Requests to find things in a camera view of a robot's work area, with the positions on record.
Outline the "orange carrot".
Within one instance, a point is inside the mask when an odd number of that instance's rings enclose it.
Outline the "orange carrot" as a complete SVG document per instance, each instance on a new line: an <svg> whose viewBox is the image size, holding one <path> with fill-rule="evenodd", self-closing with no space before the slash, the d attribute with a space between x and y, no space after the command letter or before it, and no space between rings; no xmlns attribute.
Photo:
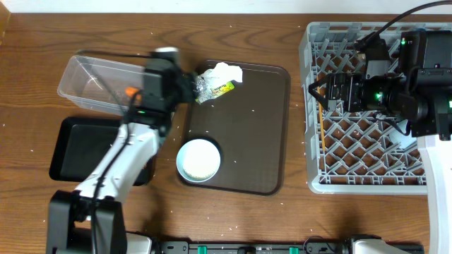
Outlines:
<svg viewBox="0 0 452 254"><path fill-rule="evenodd" d="M141 95L141 89L138 89L137 87L127 87L125 90L125 95L129 98L129 101L135 101L135 102L141 102L142 95Z"/></svg>

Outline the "light blue cup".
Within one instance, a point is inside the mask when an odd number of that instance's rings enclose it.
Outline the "light blue cup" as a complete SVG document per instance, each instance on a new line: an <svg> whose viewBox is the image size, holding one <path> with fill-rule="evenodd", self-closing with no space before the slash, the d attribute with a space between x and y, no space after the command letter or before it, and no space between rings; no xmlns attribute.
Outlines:
<svg viewBox="0 0 452 254"><path fill-rule="evenodd" d="M397 126L400 130L406 131L406 127L408 126L408 121L403 120L399 123L397 123ZM415 144L417 142L416 138L413 138L410 134L409 135L403 135L402 133L398 131L393 131L389 134L389 140L393 144L399 145L399 148L404 150L408 148L409 146Z"/></svg>

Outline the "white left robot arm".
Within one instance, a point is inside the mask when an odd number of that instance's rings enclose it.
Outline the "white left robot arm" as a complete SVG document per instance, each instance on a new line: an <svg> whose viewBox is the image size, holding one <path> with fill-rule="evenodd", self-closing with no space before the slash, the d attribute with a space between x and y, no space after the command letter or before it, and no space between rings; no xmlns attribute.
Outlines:
<svg viewBox="0 0 452 254"><path fill-rule="evenodd" d="M172 127L177 105L195 99L194 75L173 53L150 55L143 87L123 111L111 148L75 190L49 203L47 253L154 253L149 236L126 230L122 205Z"/></svg>

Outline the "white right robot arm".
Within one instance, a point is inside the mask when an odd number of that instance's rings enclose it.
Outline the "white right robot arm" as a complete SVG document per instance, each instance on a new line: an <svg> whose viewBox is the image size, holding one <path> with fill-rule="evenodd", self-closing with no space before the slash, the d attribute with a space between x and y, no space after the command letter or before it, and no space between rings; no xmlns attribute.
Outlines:
<svg viewBox="0 0 452 254"><path fill-rule="evenodd" d="M427 180L430 253L451 252L451 31L412 30L400 35L398 75L388 73L389 53L378 32L355 42L363 73L330 73L309 94L333 111L379 111L407 121L417 140Z"/></svg>

